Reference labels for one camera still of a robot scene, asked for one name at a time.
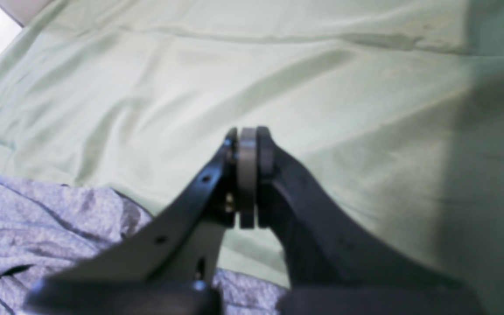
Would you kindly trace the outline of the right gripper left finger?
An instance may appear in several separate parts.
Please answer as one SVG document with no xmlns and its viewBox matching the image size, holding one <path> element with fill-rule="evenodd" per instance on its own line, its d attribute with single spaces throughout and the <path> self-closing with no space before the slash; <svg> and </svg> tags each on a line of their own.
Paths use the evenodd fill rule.
<svg viewBox="0 0 504 315">
<path fill-rule="evenodd" d="M 24 315 L 222 315 L 212 285 L 224 233 L 253 228 L 257 129 L 232 128 L 212 159 L 135 235 L 27 295 Z"/>
</svg>

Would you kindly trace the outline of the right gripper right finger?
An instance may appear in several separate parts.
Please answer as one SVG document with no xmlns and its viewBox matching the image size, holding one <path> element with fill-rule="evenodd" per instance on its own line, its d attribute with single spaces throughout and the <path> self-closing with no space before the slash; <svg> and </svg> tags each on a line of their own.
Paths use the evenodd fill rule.
<svg viewBox="0 0 504 315">
<path fill-rule="evenodd" d="M 474 291 L 409 259 L 345 214 L 298 160 L 257 129 L 259 225 L 284 251 L 283 315 L 483 315 Z"/>
</svg>

